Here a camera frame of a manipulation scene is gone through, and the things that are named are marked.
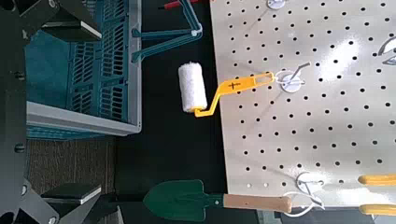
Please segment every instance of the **paint roller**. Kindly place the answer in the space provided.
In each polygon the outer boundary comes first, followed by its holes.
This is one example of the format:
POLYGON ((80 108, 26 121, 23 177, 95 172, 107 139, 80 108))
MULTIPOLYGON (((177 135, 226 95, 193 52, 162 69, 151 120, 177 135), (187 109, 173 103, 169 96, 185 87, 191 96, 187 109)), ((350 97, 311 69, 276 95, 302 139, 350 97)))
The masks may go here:
POLYGON ((186 63, 178 68, 180 82, 181 100, 183 110, 194 113, 196 118, 212 116, 221 95, 237 93, 268 85, 276 80, 271 72, 266 72, 251 77, 240 77, 222 82, 216 91, 215 97, 209 110, 205 93, 202 67, 198 63, 186 63))

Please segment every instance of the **yellow roller handle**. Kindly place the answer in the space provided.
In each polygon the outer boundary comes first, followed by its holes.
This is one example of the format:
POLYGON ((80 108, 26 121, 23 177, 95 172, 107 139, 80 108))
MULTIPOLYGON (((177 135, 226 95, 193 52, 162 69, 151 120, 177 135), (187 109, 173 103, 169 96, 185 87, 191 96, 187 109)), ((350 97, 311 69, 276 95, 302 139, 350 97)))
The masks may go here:
MULTIPOLYGON (((396 175, 362 175, 359 182, 369 186, 396 186, 396 175)), ((396 216, 396 205, 364 204, 359 210, 366 215, 396 216)))
POLYGON ((209 110, 201 111, 200 109, 195 109, 195 117, 206 117, 212 116, 215 113, 216 106, 218 105, 219 98, 221 95, 227 95, 231 93, 236 93, 239 91, 246 91, 249 89, 254 89, 262 85, 268 85, 275 81, 274 73, 263 73, 253 77, 241 77, 238 79, 227 80, 221 83, 216 91, 215 98, 212 101, 212 105, 209 110))
POLYGON ((361 175, 359 182, 372 186, 396 186, 396 175, 361 175))
POLYGON ((396 216, 396 205, 393 204, 365 204, 359 210, 365 215, 396 216))

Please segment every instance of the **pegboard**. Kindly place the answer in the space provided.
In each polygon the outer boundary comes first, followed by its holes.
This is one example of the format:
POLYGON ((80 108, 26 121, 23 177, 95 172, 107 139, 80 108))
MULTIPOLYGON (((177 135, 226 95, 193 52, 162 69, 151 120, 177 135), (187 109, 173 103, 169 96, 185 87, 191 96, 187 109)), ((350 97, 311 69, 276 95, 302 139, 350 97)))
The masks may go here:
MULTIPOLYGON (((264 0, 211 3, 219 82, 265 71, 302 71, 295 93, 277 84, 220 100, 228 190, 280 196, 302 172, 324 176, 326 206, 395 203, 396 188, 360 175, 396 173, 396 67, 378 56, 396 34, 396 1, 264 0)), ((294 206, 309 205, 304 198, 294 206)))

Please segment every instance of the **gray carpet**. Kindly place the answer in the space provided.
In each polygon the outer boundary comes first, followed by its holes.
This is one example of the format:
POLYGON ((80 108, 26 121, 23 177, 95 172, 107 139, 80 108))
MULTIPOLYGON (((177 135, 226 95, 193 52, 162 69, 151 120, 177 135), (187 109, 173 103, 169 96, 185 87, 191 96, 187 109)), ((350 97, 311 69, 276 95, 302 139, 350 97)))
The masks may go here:
MULTIPOLYGON (((27 179, 44 193, 63 183, 102 185, 102 193, 114 192, 114 138, 102 137, 69 142, 28 141, 27 179)), ((117 216, 100 224, 116 224, 117 216)))

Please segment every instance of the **red object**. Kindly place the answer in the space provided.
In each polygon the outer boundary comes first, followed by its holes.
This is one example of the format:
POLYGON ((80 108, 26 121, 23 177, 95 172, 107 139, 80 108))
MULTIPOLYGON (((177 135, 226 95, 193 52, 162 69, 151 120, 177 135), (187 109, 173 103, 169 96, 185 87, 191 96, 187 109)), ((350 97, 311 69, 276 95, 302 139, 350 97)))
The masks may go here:
MULTIPOLYGON (((199 3, 199 2, 202 2, 202 1, 203 0, 190 0, 190 2, 192 4, 199 3)), ((168 9, 171 9, 171 8, 174 8, 174 7, 180 7, 180 3, 178 1, 171 2, 171 3, 165 4, 163 7, 159 7, 159 9, 168 10, 168 9)))

